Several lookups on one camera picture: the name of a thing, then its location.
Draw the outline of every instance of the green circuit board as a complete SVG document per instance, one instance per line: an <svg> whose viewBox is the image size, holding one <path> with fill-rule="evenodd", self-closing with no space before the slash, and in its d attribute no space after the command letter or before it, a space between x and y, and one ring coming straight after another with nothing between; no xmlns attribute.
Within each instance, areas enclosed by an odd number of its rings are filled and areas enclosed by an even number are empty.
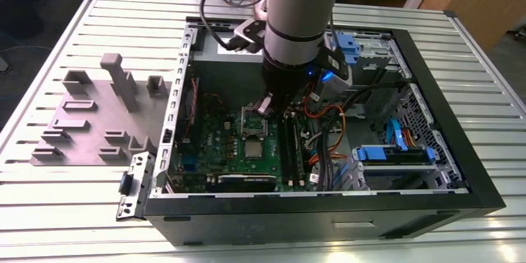
<svg viewBox="0 0 526 263"><path fill-rule="evenodd" d="M231 120L230 129L224 122ZM244 140L240 135L240 113L224 118L204 117L202 143L198 154L198 172L267 172L279 177L279 147L276 124L268 125L268 135L262 141L260 159L244 158Z"/></svg>
<svg viewBox="0 0 526 263"><path fill-rule="evenodd" d="M306 187L282 182L282 160L278 143L278 124L268 122L266 137L243 137L242 114L204 114L199 143L191 151L179 155L170 180L176 192L206 193L210 174L262 174L276 177L276 192L306 191ZM244 128L262 129L259 116L244 117ZM260 157L247 157L244 144L254 141L262 145Z"/></svg>

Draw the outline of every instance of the robot end effector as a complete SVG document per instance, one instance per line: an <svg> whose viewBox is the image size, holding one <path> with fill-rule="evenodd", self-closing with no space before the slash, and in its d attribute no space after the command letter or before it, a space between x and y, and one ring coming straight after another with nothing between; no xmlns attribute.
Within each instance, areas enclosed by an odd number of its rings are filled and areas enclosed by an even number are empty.
<svg viewBox="0 0 526 263"><path fill-rule="evenodd" d="M335 0L266 0L266 20L247 20L235 30L231 49L258 52L263 48L266 97L258 102L258 112L264 117L283 112L320 69L342 79L348 77L340 49L332 52L324 46L334 3ZM339 69L328 57L338 61Z"/></svg>

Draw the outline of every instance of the motherboard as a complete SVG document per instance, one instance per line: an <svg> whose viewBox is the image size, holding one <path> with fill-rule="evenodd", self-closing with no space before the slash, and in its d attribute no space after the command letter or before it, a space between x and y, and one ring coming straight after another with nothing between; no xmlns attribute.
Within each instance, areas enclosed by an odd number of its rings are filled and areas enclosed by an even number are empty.
<svg viewBox="0 0 526 263"><path fill-rule="evenodd" d="M226 112L218 104L211 108L206 95L200 102L200 124L192 127L199 129L198 136L190 143L182 143L167 190L175 193L306 191L300 155L292 163L282 159L280 150L287 150L283 147L288 141L283 130L286 120L267 121L251 105L239 112Z"/></svg>

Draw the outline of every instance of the silver metal panel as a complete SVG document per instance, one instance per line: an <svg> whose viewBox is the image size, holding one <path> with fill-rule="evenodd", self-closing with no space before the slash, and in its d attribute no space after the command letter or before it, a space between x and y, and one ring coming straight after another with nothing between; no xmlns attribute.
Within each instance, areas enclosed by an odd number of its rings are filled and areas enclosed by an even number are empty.
<svg viewBox="0 0 526 263"><path fill-rule="evenodd" d="M507 208L413 239L174 248L148 222L115 222L123 167L35 167L29 153L65 89L68 70L108 79L101 54L135 79L172 78L187 16L199 0L84 0L0 134L0 258L97 262L518 262L526 258L526 122L506 82L457 23L438 11L336 5L335 23L409 30ZM244 18L210 0L214 17Z"/></svg>

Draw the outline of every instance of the blue latch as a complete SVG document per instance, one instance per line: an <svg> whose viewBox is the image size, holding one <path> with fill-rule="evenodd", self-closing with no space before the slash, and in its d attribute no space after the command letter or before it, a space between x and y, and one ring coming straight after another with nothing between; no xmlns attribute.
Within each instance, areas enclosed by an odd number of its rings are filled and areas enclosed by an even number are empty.
<svg viewBox="0 0 526 263"><path fill-rule="evenodd" d="M354 36L350 34L338 33L335 38L338 38L347 64L351 66L355 65L358 58L360 57L360 46L355 42Z"/></svg>
<svg viewBox="0 0 526 263"><path fill-rule="evenodd" d="M431 147L426 148L429 161L433 163L437 160L435 151Z"/></svg>
<svg viewBox="0 0 526 263"><path fill-rule="evenodd" d="M407 151L407 145L403 142L401 123L395 119L390 119L387 122L386 136L387 136L386 141L387 141L389 145L390 145L391 139L394 137L394 141L395 141L397 145L401 147L401 149L403 151Z"/></svg>

